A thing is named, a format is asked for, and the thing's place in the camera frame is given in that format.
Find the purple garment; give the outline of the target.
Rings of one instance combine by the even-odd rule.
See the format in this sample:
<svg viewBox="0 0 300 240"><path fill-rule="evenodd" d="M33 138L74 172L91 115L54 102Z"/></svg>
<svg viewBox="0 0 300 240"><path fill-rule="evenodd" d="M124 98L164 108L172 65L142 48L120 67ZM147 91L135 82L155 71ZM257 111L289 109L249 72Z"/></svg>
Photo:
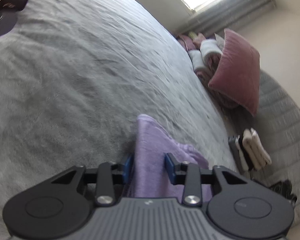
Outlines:
<svg viewBox="0 0 300 240"><path fill-rule="evenodd" d="M132 198L177 198L181 202L183 185L172 185L165 169L165 155L173 154L180 163L189 161L208 169L209 163L192 145L175 141L151 116L137 118L134 170L127 190Z"/></svg>

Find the cream folded top garment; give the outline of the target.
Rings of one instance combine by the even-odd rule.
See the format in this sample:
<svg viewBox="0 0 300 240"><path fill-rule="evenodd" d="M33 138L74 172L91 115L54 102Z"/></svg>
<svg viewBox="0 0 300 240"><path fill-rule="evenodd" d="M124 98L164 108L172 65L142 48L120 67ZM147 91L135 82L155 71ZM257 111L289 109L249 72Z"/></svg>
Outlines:
<svg viewBox="0 0 300 240"><path fill-rule="evenodd" d="M261 167L265 167L266 165L271 165L271 157L268 152L264 149L260 137L256 130L253 128L251 131L251 149L254 152L254 155L259 162Z"/></svg>

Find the beige folded garment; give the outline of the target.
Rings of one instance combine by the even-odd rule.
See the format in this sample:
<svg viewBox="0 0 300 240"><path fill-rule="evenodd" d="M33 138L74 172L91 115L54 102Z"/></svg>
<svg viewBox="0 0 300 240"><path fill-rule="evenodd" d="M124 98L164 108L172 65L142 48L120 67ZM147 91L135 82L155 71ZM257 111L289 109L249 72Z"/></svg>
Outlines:
<svg viewBox="0 0 300 240"><path fill-rule="evenodd" d="M262 157L261 152L258 150L256 143L253 141L252 133L249 129L245 129L243 132L243 147L247 151L251 161L253 162L254 169L260 170L265 167L266 161Z"/></svg>

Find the grey padded headboard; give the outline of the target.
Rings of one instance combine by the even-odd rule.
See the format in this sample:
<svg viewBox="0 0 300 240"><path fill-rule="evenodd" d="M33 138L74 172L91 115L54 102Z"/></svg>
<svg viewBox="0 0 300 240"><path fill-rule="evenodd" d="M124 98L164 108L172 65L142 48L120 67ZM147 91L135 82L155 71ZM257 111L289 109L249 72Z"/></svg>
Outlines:
<svg viewBox="0 0 300 240"><path fill-rule="evenodd" d="M280 84L264 70L260 72L259 107L252 116L239 106L228 112L237 134L257 131L272 164L248 176L270 186L290 180L297 196L293 225L300 224L300 108Z"/></svg>

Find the black folded garment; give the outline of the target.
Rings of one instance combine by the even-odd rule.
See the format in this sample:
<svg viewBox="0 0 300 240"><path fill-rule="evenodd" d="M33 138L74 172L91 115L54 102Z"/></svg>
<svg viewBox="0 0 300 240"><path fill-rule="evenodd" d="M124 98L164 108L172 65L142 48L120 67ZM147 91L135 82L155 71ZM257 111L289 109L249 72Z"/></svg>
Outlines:
<svg viewBox="0 0 300 240"><path fill-rule="evenodd" d="M243 156L245 158L245 161L248 165L248 171L252 171L254 169L254 165L253 165L252 160L250 159L250 156L249 156L247 150L243 146L243 135L239 136L238 143L239 143L239 146L240 146L241 151L243 153Z"/></svg>

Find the dark grey folded garment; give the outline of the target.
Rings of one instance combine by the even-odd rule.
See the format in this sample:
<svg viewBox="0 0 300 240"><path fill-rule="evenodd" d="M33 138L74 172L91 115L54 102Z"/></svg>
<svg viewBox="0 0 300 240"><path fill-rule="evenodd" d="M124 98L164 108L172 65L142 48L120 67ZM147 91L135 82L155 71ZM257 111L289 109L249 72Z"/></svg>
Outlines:
<svg viewBox="0 0 300 240"><path fill-rule="evenodd" d="M243 174L244 170L242 168L241 160L240 160L240 157L239 157L239 151L238 151L237 146L236 146L236 137L235 136L228 137L228 144L229 144L230 150L232 152L232 156L235 160L237 169L238 169L240 174Z"/></svg>

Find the pink velvet pillow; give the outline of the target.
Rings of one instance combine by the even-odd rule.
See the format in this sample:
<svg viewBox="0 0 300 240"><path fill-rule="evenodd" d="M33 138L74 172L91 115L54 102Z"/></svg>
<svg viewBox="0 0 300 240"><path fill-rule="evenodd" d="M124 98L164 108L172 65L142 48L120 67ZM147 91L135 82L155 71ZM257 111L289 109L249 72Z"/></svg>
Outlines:
<svg viewBox="0 0 300 240"><path fill-rule="evenodd" d="M243 36L224 30L224 49L208 87L255 116L259 104L260 54Z"/></svg>

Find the grey bed sheet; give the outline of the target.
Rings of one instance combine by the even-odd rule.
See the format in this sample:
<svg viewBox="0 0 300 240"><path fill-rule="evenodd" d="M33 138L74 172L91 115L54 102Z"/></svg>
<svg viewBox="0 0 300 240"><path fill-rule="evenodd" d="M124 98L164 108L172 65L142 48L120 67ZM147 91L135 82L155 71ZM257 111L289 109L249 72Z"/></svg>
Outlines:
<svg viewBox="0 0 300 240"><path fill-rule="evenodd" d="M74 165L120 161L140 114L236 169L230 121L137 1L29 0L0 37L0 239L11 197Z"/></svg>

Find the small pink cushion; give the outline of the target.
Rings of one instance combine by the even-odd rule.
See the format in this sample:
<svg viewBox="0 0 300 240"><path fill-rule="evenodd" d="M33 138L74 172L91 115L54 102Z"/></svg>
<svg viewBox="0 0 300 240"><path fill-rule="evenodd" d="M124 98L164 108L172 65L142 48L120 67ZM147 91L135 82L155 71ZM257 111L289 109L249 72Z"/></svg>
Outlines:
<svg viewBox="0 0 300 240"><path fill-rule="evenodd" d="M202 33L190 32L188 35L179 35L177 41L186 51L197 50L200 48L201 43L206 40Z"/></svg>

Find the grey curtain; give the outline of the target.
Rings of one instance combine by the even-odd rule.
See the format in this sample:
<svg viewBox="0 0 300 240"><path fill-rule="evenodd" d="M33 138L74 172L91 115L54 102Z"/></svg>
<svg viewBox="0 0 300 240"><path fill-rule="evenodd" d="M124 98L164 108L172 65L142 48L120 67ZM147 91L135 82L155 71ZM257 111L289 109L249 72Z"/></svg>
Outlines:
<svg viewBox="0 0 300 240"><path fill-rule="evenodd" d="M189 32L223 36L224 29L239 30L276 8L275 0L217 0L200 9L173 31L175 36Z"/></svg>

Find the round black phone stand base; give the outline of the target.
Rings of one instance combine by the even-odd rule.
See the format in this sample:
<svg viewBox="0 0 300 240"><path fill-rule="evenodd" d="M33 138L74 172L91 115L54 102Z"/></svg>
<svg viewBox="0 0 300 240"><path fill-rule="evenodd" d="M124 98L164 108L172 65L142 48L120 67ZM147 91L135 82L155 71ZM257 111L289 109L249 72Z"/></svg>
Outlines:
<svg viewBox="0 0 300 240"><path fill-rule="evenodd" d="M18 13L11 11L0 11L0 36L9 33L18 20Z"/></svg>

